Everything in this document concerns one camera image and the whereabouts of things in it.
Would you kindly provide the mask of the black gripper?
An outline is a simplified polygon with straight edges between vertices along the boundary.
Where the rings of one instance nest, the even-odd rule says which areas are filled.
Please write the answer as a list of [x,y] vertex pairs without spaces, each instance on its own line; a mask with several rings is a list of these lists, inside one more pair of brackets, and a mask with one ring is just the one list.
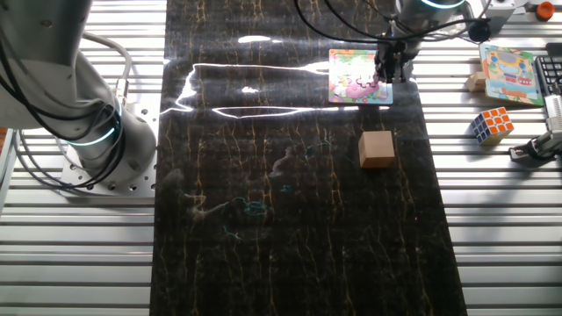
[[[389,61],[389,75],[386,70],[386,60],[400,53],[400,58]],[[415,39],[401,39],[391,41],[380,41],[375,58],[376,77],[380,82],[404,83],[406,81],[405,62],[415,57]]]

